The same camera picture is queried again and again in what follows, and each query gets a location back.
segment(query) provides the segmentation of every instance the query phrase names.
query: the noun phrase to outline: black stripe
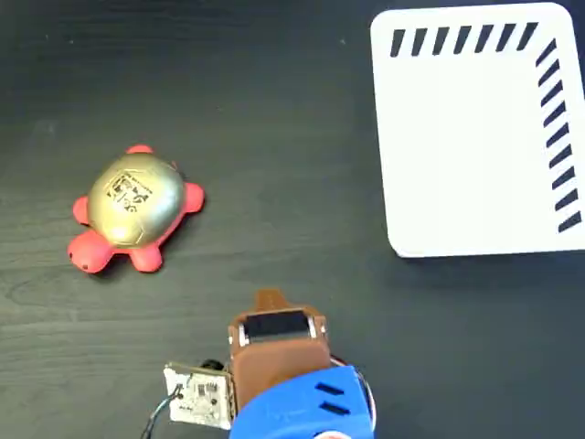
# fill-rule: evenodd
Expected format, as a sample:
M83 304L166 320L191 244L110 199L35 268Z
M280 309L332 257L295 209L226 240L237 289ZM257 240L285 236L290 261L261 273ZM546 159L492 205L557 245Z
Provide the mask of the black stripe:
M526 27L524 28L524 32L522 33L522 37L520 37L520 41L518 42L518 47L516 50L524 50L527 47L528 41L532 38L534 31L537 29L538 23L526 23Z
M550 160L550 162L548 162L548 167L550 169L552 169L553 167L558 165L560 162L562 162L567 157L571 157L572 154L573 154L573 151L571 150L570 145L565 146L560 153L555 155L552 158L552 160Z
M542 61L544 61L550 53L557 48L557 40L553 38L553 40L548 43L548 46L542 51L540 56L537 59L537 67L540 65Z
M448 27L439 27L437 29L437 37L435 38L435 45L432 48L433 55L439 55L442 50L442 45L445 44L445 39L449 33Z
M552 182L552 188L556 189L557 187L567 183L572 178L575 178L575 168L573 166L563 172L555 181Z
M334 396L344 394L344 391L342 391L341 389L338 389L337 387L328 386L327 384L323 384L322 382L317 384L315 388L319 391L324 391L325 393L329 393L330 395Z
M544 126L547 127L549 126L552 122L555 121L555 119L557 119L562 113L564 113L567 110L567 107L565 106L565 102L561 102L557 108L555 108L551 114L548 115L547 119L545 119L544 121Z
M581 212L577 211L577 213L573 213L570 217L560 223L558 226L558 232L561 233L579 223L581 223Z
M394 35L392 36L392 48L390 49L390 56L395 58L399 55L400 46L402 46L402 40L404 39L404 34L406 30L404 29L396 29L394 31Z
M514 23L508 23L504 25L504 28L502 29L502 35L500 36L500 40L497 42L497 46L495 47L496 52L501 52L502 50L504 50L505 45L508 43L508 40L510 39L512 32L514 32L515 27L516 25Z
M577 189L573 189L565 197L561 198L557 204L555 204L555 210L561 210L578 199L579 194L577 193Z
M542 101L540 101L540 106L544 107L546 104L548 104L550 102L550 100L552 98L557 96L562 91L563 91L563 81L560 80L559 82L557 82L557 85L555 85L552 89L550 89L550 91L547 93L547 95L544 98L542 98Z
M412 44L412 52L411 55L413 57L418 57L420 54L420 49L422 48L422 43L424 42L424 38L427 35L427 28L417 29L414 34L414 43Z
M338 405L335 404L330 404L329 402L324 402L323 404L321 404L319 406L320 409L323 410L327 410L328 412L334 413L334 414L339 414L341 416L345 416L346 414L349 414L349 410L345 409L343 407L339 407Z
M477 38L477 45L475 46L475 53L480 53L484 50L485 44L487 43L487 39L490 37L492 30L494 29L494 25L483 25L482 30L479 33L479 38Z
M471 26L461 26L459 28L459 35L457 36L457 41L455 42L455 50L453 51L454 54L459 54L463 50L463 46L465 46L465 41L467 41L467 37L469 37L469 33L471 32Z
M550 78L552 75L555 74L556 71L558 71L558 69L560 69L560 65L558 64L558 59L552 63L552 66L550 66L548 68L547 71L544 72L544 74L540 77L540 79L538 80L538 87L540 87L542 84L544 84L548 78Z
M554 145L559 139L561 139L564 135L569 133L569 124L565 123L561 126L556 133L552 134L550 138L547 140L547 148L550 148Z

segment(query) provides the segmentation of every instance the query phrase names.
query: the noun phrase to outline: blue robot part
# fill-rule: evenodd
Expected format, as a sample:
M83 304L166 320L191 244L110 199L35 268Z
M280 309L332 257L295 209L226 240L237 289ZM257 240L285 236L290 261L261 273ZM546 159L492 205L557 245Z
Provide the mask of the blue robot part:
M312 439L328 431L374 439L367 396L353 366L318 370L268 389L238 413L229 439Z

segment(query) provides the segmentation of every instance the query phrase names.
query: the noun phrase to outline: wire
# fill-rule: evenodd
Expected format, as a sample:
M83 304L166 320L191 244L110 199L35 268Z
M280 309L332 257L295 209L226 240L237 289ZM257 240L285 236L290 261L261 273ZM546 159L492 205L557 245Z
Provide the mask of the wire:
M183 386L181 384L177 384L175 389L171 392L171 394L168 395L166 398L164 398L156 406L156 408L153 410L153 412L150 413L150 416L148 417L148 423L144 427L143 433L140 435L140 439L151 439L153 437L153 429L154 429L154 424L156 423L156 418L158 418L158 415L166 407L168 407L168 405L171 403L172 400L174 400L175 398L179 398L181 396L182 389L183 389Z
M347 366L348 365L345 361L343 361L339 357L335 357L333 355L331 356L331 362L333 364L335 364L336 366ZM376 422L378 421L378 414L376 411L376 400L374 400L374 393L372 392L372 389L369 387L369 383L366 381L366 378L364 377L364 375L362 375L362 372L360 372L357 368L356 368L356 372L357 372L357 376L360 378L360 380L364 384L364 387L366 388L367 399L369 401L369 410L370 410L370 413L372 416L372 431L374 431L376 429Z

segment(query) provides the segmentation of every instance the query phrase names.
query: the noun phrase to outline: turtle leg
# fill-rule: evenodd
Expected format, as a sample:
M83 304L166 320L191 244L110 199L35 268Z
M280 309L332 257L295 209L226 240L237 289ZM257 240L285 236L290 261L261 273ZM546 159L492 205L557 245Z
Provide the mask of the turtle leg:
M147 153L147 154L152 154L153 148L151 148L148 145L134 145L129 147L126 150L126 154L135 154L135 153Z
M163 255L156 244L142 249L131 249L128 254L134 268L139 272L152 273L163 265Z
M185 183L185 193L185 212L199 212L205 200L203 188L195 183Z
M87 196L80 197L75 200L75 203L73 204L73 216L79 224L83 224L84 226L90 224L90 219L88 218Z

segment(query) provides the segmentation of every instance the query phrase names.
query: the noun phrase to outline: gold turtle shell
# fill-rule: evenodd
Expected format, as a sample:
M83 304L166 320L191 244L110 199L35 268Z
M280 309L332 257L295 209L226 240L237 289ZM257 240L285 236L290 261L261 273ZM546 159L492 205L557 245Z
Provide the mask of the gold turtle shell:
M88 216L114 247L138 248L168 230L184 201L185 184L174 167L152 154L126 154L94 183Z

